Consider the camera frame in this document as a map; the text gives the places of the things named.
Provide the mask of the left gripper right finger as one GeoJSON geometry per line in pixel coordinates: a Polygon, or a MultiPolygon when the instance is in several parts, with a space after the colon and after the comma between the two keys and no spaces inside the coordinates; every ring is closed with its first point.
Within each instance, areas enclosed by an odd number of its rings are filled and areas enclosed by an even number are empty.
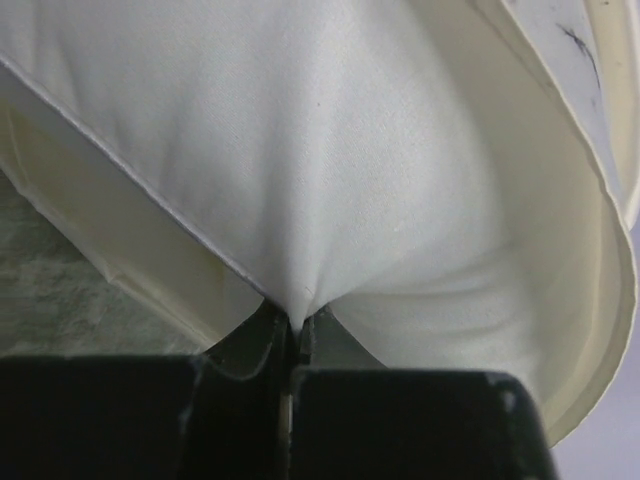
{"type": "Polygon", "coordinates": [[[513,376],[384,367],[323,308],[292,372],[295,479],[555,479],[513,376]]]}

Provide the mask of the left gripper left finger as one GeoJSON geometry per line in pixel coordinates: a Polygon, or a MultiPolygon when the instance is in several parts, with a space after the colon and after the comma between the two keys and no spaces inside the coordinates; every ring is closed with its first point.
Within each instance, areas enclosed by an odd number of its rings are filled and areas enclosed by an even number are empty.
{"type": "Polygon", "coordinates": [[[1,362],[5,479],[272,479],[290,331],[263,304],[190,355],[1,362]]]}

